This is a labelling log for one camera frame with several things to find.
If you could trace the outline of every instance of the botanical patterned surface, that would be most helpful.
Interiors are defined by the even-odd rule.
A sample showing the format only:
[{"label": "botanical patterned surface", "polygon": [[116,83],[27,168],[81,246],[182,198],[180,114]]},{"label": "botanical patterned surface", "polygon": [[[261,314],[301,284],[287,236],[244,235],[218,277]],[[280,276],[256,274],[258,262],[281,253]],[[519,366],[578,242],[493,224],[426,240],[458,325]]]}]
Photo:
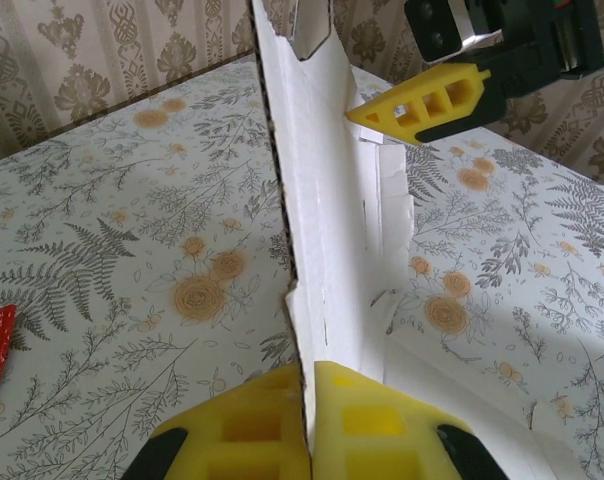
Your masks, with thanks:
[{"label": "botanical patterned surface", "polygon": [[251,62],[0,161],[0,479],[116,480],[154,427],[293,358]]},{"label": "botanical patterned surface", "polygon": [[252,45],[244,1],[0,0],[0,158]]},{"label": "botanical patterned surface", "polygon": [[[360,74],[366,98],[386,87]],[[413,328],[531,404],[604,478],[604,187],[486,130],[407,147]]]},{"label": "botanical patterned surface", "polygon": [[[604,41],[604,0],[596,4]],[[425,65],[404,2],[335,0],[336,27],[354,65],[399,83]],[[509,102],[491,129],[604,184],[604,70]]]}]

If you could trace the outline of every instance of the beige damask wallpaper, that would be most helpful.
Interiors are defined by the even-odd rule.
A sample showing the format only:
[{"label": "beige damask wallpaper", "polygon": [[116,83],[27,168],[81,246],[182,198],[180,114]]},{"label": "beige damask wallpaper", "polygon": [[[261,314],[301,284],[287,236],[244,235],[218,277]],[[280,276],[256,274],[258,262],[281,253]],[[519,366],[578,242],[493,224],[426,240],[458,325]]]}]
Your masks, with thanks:
[{"label": "beige damask wallpaper", "polygon": [[[295,0],[264,1],[290,32]],[[403,3],[334,0],[352,63],[393,83],[425,68]],[[0,158],[251,46],[244,0],[0,0]],[[604,71],[512,101],[491,128],[604,183]]]}]

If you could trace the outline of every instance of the white cardboard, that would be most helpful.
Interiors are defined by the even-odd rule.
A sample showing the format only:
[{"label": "white cardboard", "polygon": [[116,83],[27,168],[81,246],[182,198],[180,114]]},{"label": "white cardboard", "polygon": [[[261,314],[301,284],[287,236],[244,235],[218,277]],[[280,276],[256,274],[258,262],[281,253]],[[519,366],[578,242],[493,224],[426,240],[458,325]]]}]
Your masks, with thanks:
[{"label": "white cardboard", "polygon": [[[324,1],[313,4],[326,15]],[[381,146],[380,135],[345,119],[362,99],[335,32],[319,47],[309,39],[317,41],[321,29],[299,37],[314,52],[300,62],[275,36],[261,0],[252,5],[297,268],[286,302],[306,381],[310,445],[313,365],[331,360],[464,420],[512,480],[583,478],[547,406],[535,406],[529,430],[526,405],[503,385],[408,329],[387,337],[402,297],[395,289],[408,284],[413,203],[404,147]]]}]

